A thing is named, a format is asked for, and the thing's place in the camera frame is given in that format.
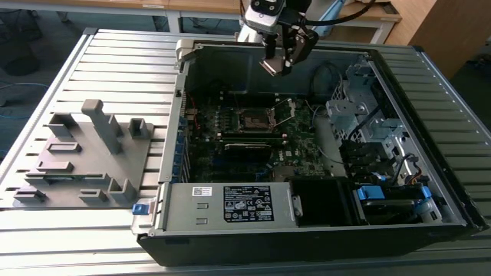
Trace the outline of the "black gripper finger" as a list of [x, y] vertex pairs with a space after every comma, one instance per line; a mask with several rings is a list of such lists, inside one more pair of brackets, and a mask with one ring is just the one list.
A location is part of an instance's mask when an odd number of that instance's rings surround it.
[[303, 62], [319, 41], [317, 33], [304, 26], [283, 27], [283, 70], [281, 75], [288, 75], [293, 65]]
[[264, 59], [272, 59], [275, 57], [276, 49], [276, 34], [264, 34]]

